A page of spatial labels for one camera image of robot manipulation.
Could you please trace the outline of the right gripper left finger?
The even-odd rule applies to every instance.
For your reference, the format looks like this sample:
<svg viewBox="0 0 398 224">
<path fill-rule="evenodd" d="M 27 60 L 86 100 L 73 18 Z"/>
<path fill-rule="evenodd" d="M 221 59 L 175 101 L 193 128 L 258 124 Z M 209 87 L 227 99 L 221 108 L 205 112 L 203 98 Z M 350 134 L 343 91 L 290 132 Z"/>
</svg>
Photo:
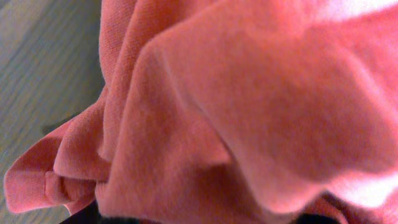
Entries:
<svg viewBox="0 0 398 224">
<path fill-rule="evenodd" d="M 94 201 L 60 224 L 140 224 L 140 221 L 135 218 L 103 217 L 99 212 L 97 201 Z"/>
</svg>

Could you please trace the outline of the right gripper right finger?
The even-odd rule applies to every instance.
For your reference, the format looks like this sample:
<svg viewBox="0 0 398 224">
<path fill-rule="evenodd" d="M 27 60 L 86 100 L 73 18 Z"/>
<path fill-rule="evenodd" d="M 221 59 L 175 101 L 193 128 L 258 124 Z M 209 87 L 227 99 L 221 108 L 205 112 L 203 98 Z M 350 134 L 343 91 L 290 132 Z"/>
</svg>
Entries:
<svg viewBox="0 0 398 224">
<path fill-rule="evenodd" d="M 295 224 L 340 224 L 338 220 L 324 215 L 305 213 L 295 220 Z"/>
</svg>

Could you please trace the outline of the red t-shirt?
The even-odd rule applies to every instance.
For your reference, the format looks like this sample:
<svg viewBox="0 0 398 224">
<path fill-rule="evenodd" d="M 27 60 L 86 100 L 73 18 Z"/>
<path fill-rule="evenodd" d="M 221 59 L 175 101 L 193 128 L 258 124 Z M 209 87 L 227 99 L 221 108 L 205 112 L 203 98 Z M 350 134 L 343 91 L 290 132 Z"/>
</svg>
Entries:
<svg viewBox="0 0 398 224">
<path fill-rule="evenodd" d="M 396 1 L 103 1 L 97 102 L 6 172 L 22 213 L 397 222 Z"/>
</svg>

